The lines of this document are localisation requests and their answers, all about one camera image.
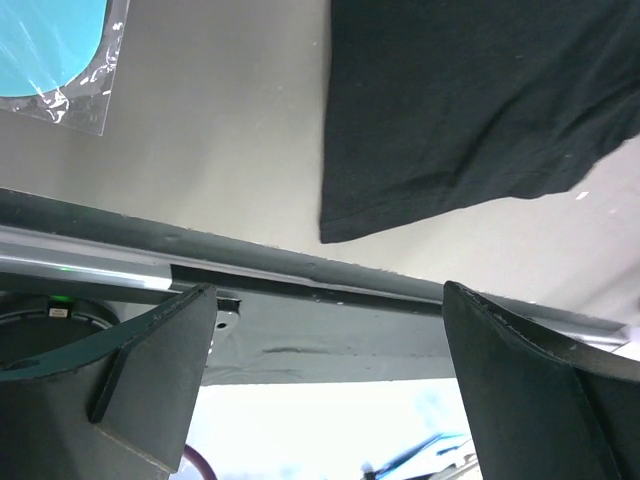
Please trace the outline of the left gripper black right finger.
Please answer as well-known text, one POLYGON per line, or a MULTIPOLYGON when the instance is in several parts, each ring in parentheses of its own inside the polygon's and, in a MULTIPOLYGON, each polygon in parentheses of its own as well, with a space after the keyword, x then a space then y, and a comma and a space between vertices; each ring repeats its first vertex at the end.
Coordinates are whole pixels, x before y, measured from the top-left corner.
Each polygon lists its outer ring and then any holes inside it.
POLYGON ((452 281, 442 315, 484 478, 638 478, 637 361, 452 281))

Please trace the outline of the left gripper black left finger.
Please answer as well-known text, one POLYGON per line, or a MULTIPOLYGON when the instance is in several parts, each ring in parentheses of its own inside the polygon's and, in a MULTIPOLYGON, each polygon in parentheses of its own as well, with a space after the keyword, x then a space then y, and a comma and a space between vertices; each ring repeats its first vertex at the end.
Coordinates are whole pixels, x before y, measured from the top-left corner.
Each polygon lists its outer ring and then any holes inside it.
POLYGON ((1 315, 5 479, 166 479, 179 469, 217 315, 197 286, 124 322, 68 303, 1 315))

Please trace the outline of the black t-shirt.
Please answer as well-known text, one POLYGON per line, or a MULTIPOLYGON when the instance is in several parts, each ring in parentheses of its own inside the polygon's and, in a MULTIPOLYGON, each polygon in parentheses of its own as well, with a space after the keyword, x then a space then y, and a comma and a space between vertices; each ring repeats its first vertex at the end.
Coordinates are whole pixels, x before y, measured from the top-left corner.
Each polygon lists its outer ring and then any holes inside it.
POLYGON ((334 1, 319 235, 570 190, 639 132, 635 1, 334 1))

